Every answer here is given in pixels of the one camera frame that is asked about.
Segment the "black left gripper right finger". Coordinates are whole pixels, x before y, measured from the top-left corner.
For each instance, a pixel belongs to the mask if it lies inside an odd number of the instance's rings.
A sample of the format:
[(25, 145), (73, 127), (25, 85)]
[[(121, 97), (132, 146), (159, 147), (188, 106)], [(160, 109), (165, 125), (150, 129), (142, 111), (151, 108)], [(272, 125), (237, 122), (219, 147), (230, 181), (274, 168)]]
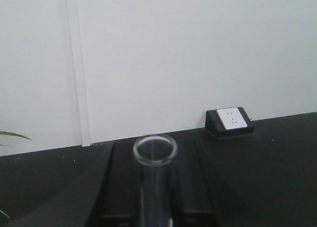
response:
[(195, 140), (178, 140), (174, 218), (176, 227), (264, 227), (265, 223), (234, 192)]

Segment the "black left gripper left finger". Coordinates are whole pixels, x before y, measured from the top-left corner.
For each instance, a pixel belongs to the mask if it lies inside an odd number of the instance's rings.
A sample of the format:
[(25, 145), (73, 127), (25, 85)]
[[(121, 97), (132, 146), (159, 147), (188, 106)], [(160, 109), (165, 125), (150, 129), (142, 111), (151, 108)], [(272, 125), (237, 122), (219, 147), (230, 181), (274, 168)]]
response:
[(134, 227), (137, 191), (132, 143), (102, 146), (93, 163), (58, 195), (13, 227)]

